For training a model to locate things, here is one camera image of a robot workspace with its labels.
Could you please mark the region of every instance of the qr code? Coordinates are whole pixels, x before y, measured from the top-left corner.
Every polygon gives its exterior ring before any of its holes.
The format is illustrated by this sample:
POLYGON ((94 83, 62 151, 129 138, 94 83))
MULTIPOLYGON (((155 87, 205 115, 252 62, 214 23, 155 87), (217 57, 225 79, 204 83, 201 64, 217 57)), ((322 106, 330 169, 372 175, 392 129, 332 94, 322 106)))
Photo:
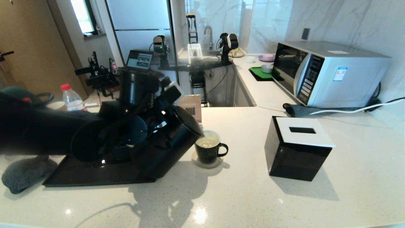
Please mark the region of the qr code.
POLYGON ((190 113, 192 116, 196 115, 196 108, 192 107, 192 108, 185 108, 185 110, 190 113))

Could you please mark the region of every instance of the mug handle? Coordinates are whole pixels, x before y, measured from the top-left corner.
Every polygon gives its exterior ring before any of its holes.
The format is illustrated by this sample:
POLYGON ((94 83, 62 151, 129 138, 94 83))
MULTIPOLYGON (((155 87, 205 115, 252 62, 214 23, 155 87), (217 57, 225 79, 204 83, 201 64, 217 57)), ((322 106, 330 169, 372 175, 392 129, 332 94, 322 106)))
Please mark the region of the mug handle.
POLYGON ((222 146, 225 147, 225 148, 226 148, 226 152, 225 152, 225 154, 219 154, 219 153, 218 153, 217 157, 223 157, 223 156, 225 156, 225 155, 228 153, 228 150, 229 150, 228 146, 227 146, 226 144, 224 144, 224 143, 219 143, 218 145, 219 145, 219 147, 222 147, 222 146))

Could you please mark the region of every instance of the microwave control panel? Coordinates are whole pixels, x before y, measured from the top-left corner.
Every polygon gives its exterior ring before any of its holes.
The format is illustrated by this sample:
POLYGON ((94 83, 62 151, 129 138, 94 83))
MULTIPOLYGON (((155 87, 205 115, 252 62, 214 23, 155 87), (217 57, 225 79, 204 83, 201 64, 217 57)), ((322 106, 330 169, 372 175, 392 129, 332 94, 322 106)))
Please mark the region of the microwave control panel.
POLYGON ((308 104, 309 97, 311 96, 312 90, 315 86, 316 80, 318 78, 319 72, 321 71, 324 61, 324 58, 318 57, 316 55, 312 55, 311 59, 309 60, 307 71, 305 72, 301 87, 298 90, 298 99, 305 105, 308 104))

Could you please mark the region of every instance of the white quartz countertop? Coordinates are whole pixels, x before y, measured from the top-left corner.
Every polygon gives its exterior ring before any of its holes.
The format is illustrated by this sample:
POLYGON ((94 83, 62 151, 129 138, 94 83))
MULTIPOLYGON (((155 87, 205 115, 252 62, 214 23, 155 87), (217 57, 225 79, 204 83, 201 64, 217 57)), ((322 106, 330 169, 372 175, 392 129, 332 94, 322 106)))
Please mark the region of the white quartz countertop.
MULTIPOLYGON (((248 68, 261 62, 234 62, 256 104, 293 102, 273 82, 256 82, 250 75, 248 68)), ((155 183, 72 188, 39 183, 20 195, 0 185, 0 222, 140 228, 405 222, 404 138, 398 133, 367 113, 321 117, 336 147, 312 182, 298 181, 267 172, 264 144, 271 116, 286 114, 260 107, 203 108, 204 128, 218 132, 229 146, 222 165, 212 170, 191 162, 192 147, 155 183)), ((1 174, 9 163, 0 157, 1 174)))

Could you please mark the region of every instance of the door handle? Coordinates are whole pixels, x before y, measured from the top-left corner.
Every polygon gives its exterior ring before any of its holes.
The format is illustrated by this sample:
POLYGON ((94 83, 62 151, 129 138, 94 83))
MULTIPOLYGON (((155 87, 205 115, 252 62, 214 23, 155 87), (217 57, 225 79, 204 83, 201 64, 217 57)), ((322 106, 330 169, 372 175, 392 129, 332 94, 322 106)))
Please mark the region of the door handle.
POLYGON ((6 52, 6 53, 0 53, 0 62, 5 61, 4 56, 14 54, 14 51, 6 52))

